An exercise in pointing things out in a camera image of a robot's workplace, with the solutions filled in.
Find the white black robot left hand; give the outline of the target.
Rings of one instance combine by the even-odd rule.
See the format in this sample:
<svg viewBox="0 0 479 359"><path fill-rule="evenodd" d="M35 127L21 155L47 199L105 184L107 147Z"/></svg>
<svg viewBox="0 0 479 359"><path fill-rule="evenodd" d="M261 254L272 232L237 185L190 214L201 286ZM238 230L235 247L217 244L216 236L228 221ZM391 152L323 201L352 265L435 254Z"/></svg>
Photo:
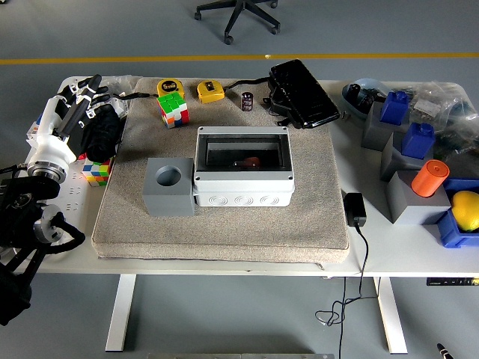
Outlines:
<svg viewBox="0 0 479 359"><path fill-rule="evenodd" d="M34 139L34 153L28 160L30 177L65 180L70 164L80 155L72 149L72 135L82 135L96 117L91 102L101 81L99 74L74 81L48 100Z"/></svg>

